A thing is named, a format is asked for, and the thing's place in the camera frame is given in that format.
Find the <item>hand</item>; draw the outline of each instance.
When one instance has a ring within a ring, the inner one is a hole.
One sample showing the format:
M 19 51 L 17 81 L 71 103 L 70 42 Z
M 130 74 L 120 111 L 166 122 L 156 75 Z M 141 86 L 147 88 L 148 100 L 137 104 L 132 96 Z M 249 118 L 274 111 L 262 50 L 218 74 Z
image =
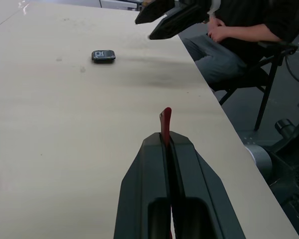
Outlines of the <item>hand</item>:
M 209 22 L 207 24 L 208 32 L 210 32 L 212 29 L 214 29 L 218 26 L 226 26 L 226 25 L 222 20 L 211 16 L 209 18 Z
M 208 32 L 208 36 L 217 43 L 230 37 L 229 35 L 230 35 L 230 28 L 227 26 L 219 26 Z

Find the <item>black folding chair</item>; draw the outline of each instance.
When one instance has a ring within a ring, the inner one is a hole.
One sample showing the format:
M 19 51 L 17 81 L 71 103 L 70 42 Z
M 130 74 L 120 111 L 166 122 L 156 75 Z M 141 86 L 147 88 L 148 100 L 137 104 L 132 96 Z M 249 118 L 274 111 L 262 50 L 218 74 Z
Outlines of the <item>black folding chair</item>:
M 267 52 L 266 59 L 260 61 L 254 66 L 248 67 L 248 70 L 244 76 L 210 85 L 210 88 L 212 88 L 214 91 L 225 90 L 227 92 L 227 94 L 219 101 L 220 105 L 223 105 L 226 100 L 228 100 L 229 97 L 240 88 L 257 87 L 264 93 L 255 125 L 255 131 L 257 131 L 260 127 L 269 94 L 276 76 L 277 68 L 282 66 L 283 59 L 286 55 L 294 54 L 298 48 L 297 46 L 291 44 L 291 42 L 299 34 L 299 7 L 295 15 L 295 19 L 292 21 L 288 32 L 289 34 L 286 42 L 259 42 L 258 44 Z M 261 67 L 269 63 L 271 63 L 272 66 L 269 74 L 267 74 Z

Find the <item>man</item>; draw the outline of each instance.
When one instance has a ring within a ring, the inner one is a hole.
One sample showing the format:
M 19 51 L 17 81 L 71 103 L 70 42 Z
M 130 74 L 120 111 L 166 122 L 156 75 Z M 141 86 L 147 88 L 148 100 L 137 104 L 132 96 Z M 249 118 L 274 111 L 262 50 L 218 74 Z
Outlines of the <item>man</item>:
M 238 77 L 264 56 L 258 41 L 282 41 L 298 0 L 222 0 L 208 34 L 183 43 L 208 84 Z

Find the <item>floor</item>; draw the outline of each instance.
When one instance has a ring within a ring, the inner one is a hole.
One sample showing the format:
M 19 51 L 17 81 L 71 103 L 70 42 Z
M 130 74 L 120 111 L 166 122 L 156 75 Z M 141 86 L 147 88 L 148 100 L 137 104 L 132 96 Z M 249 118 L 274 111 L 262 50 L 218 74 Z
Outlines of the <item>floor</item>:
M 180 38 L 204 34 L 206 25 L 196 24 L 179 34 Z M 299 46 L 299 36 L 294 41 Z M 299 77 L 299 49 L 290 57 L 292 70 Z M 217 92 L 221 99 L 225 92 Z M 266 107 L 260 129 L 253 131 L 263 93 L 256 88 L 237 90 L 223 105 L 230 122 L 244 144 L 272 145 L 282 137 L 275 130 L 275 123 L 281 119 L 290 119 L 299 123 L 299 83 L 288 72 L 285 63 L 278 69 L 276 79 Z

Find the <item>gray pants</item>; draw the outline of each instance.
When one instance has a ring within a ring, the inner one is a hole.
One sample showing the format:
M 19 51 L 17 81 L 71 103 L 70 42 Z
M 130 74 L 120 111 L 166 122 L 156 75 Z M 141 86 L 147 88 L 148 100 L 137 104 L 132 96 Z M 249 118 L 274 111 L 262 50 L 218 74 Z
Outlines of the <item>gray pants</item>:
M 208 84 L 241 76 L 246 71 L 242 59 L 207 35 L 185 38 L 183 43 Z

